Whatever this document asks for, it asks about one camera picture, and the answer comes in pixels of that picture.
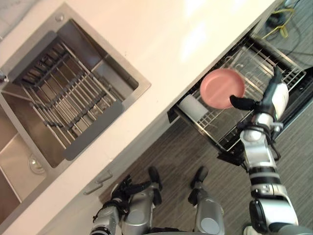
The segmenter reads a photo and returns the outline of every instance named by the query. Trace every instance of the drawer handle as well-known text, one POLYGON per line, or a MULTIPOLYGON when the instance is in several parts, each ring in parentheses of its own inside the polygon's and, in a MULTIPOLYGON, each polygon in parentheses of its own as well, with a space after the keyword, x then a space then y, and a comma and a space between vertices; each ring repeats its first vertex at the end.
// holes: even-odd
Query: drawer handle
POLYGON ((108 170, 108 173, 109 173, 108 176, 104 177, 103 179, 96 180, 95 182, 96 182, 97 184, 101 184, 101 183, 105 182, 106 180, 112 178, 112 177, 113 177, 113 174, 112 174, 109 170, 108 170))
POLYGON ((85 192, 84 192, 84 195, 89 195, 89 194, 95 192, 96 190, 100 189, 102 186, 103 186, 103 183, 99 184, 97 187, 93 188, 93 189, 90 190, 90 191, 85 191, 85 192))

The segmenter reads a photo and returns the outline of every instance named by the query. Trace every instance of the plate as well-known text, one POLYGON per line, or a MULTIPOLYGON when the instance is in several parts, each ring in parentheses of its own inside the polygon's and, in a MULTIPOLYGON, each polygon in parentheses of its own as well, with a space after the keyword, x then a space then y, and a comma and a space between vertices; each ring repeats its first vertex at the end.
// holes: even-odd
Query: plate
POLYGON ((231 108, 229 97, 232 94, 237 97, 243 97, 245 94, 245 82, 234 70, 213 70, 201 82, 201 98, 210 107, 216 109, 231 108))

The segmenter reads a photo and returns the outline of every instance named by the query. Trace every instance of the drying rack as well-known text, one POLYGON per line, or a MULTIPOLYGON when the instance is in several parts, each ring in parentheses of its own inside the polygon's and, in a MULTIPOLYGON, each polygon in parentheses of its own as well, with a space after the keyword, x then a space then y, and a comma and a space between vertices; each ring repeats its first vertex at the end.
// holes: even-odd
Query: drying rack
MULTIPOLYGON (((289 93, 305 76, 305 71, 283 53, 267 42, 260 42, 247 37, 229 51, 209 72, 218 68, 235 70, 245 81, 245 97, 261 100, 269 80, 273 76, 273 67, 278 66, 283 74, 289 93)), ((240 165, 243 147, 240 142, 240 131, 237 124, 250 120, 253 111, 242 111, 235 108, 214 109, 207 106, 200 96, 200 84, 203 78, 187 94, 191 94, 208 112, 198 121, 175 105, 174 111, 206 137, 219 151, 222 160, 240 165)))
POLYGON ((24 73, 32 109, 61 146, 71 145, 117 100, 60 39, 24 73))

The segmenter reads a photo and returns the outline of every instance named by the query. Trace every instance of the kitchen counter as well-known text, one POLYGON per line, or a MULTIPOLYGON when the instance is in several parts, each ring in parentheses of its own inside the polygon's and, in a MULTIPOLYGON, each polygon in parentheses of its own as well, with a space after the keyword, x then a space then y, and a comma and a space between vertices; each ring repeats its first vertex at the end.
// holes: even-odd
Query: kitchen counter
MULTIPOLYGON (((39 1, 0 43, 0 67, 64 1, 39 1)), ((4 232, 36 234, 210 69, 275 0, 67 0, 151 87, 4 232)))

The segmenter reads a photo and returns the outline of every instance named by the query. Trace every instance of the wire rack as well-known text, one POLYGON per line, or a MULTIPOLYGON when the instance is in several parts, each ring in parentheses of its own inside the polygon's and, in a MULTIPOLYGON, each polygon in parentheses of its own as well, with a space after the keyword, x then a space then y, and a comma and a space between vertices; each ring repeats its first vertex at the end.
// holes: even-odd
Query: wire rack
POLYGON ((116 101, 61 40, 33 63, 21 85, 64 149, 116 101))
MULTIPOLYGON (((305 72, 280 51, 270 47, 271 54, 268 55, 267 49, 270 45, 266 46, 260 48, 253 42, 247 41, 234 54, 226 56, 220 66, 220 68, 233 69, 240 74, 245 80, 245 97, 247 98, 262 99, 263 92, 273 76, 274 66, 280 68, 289 92, 305 76, 305 72)), ((208 109, 199 121, 193 121, 194 124, 219 149, 229 151, 239 141, 237 123, 251 116, 252 112, 235 108, 224 110, 211 108, 201 99, 200 86, 192 92, 192 95, 208 109)))

